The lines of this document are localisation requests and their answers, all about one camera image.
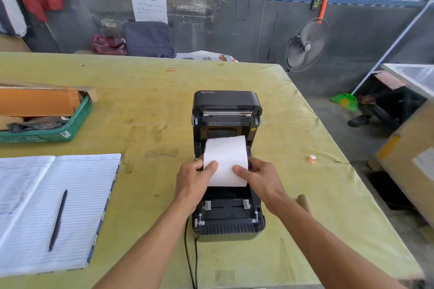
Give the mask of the person's right hand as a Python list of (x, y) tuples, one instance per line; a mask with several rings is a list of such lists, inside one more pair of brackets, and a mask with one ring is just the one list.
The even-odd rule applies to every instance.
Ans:
[(255, 157), (249, 157), (248, 161), (252, 165), (252, 171), (255, 172), (255, 182), (249, 186), (262, 200), (268, 211), (279, 216), (290, 197), (282, 185), (275, 166)]

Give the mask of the white label paper roll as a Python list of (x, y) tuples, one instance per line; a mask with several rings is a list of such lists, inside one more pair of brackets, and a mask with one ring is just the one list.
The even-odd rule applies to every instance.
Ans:
[(203, 166), (212, 161), (218, 168), (210, 177), (208, 187), (246, 187), (247, 181), (233, 172), (233, 166), (248, 168), (247, 145), (245, 136), (211, 138), (206, 141)]

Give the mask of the person's left forearm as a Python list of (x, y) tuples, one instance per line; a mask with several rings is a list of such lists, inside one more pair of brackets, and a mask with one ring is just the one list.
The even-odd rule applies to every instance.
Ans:
[(187, 218), (200, 199), (176, 197), (92, 289), (159, 289)]

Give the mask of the black label printer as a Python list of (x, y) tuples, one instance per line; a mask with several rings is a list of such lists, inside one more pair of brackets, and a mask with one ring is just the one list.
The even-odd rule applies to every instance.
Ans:
[[(203, 157), (211, 138), (245, 136), (247, 156), (262, 120), (262, 107), (252, 91), (197, 91), (191, 123), (195, 159)], [(246, 187), (207, 187), (192, 214), (192, 230), (200, 242), (250, 240), (265, 229), (261, 200)]]

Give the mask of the printed plastic bag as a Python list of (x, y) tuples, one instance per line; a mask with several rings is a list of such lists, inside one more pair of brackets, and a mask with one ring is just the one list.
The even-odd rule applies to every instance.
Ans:
[(218, 61), (218, 62), (238, 62), (234, 57), (226, 54), (194, 51), (188, 53), (176, 53), (175, 59), (197, 60), (197, 61)]

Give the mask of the black shoe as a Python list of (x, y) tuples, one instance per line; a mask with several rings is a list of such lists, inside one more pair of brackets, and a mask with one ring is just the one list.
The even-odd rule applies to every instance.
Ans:
[(370, 119), (371, 119), (371, 116), (361, 114), (360, 116), (357, 116), (357, 117), (350, 119), (347, 122), (347, 124), (350, 127), (359, 128), (359, 127), (367, 125), (369, 123)]

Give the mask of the green plastic basket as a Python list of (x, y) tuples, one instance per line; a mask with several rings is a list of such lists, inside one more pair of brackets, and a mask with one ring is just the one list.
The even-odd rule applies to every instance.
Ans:
[(92, 109), (93, 102), (87, 95), (73, 116), (62, 127), (22, 133), (0, 132), (0, 144), (70, 142), (77, 136)]

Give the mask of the dark blue bag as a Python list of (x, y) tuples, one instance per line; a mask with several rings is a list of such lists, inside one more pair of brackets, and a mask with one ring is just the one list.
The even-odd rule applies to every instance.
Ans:
[(158, 21), (126, 22), (123, 25), (128, 56), (175, 58), (170, 27)]

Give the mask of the black pen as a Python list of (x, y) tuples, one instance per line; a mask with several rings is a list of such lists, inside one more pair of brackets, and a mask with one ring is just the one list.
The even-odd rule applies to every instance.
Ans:
[(61, 222), (62, 222), (62, 213), (63, 213), (64, 206), (65, 206), (65, 203), (66, 203), (66, 200), (67, 200), (67, 195), (68, 195), (68, 190), (66, 189), (63, 192), (61, 203), (60, 203), (60, 206), (59, 206), (59, 210), (57, 212), (55, 226), (53, 228), (52, 236), (50, 238), (50, 243), (49, 243), (49, 248), (48, 248), (49, 252), (51, 252), (53, 250), (54, 245), (55, 245), (56, 240), (57, 240), (57, 237), (58, 237), (58, 234), (59, 234), (59, 231), (60, 231)]

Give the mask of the maroon handbag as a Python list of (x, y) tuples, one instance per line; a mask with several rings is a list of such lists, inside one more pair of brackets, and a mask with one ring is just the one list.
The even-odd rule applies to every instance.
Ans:
[(127, 56), (127, 45), (124, 39), (93, 34), (91, 51), (98, 55)]

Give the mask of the open lined notebook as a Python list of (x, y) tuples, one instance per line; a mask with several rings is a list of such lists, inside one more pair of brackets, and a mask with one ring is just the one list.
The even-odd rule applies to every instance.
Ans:
[(0, 278), (87, 268), (121, 160), (122, 154), (0, 158)]

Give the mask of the large cardboard carton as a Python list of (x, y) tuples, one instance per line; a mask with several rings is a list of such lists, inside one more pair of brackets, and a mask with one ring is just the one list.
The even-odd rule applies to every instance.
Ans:
[(434, 102), (415, 111), (375, 158), (434, 229)]

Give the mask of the white handwritten paper notice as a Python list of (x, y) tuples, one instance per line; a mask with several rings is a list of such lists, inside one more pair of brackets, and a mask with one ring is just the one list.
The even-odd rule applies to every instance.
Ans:
[(166, 0), (131, 0), (136, 22), (168, 24)]

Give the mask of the brown cardboard box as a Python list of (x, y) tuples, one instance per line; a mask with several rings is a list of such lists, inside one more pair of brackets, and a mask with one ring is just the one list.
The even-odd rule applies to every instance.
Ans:
[(0, 79), (0, 132), (34, 118), (71, 118), (86, 97), (92, 102), (99, 100), (93, 87)]

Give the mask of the white hanging garment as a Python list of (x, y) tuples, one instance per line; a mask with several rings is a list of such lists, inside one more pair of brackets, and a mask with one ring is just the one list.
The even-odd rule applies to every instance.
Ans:
[(0, 0), (0, 34), (19, 38), (27, 34), (25, 17), (17, 0)]

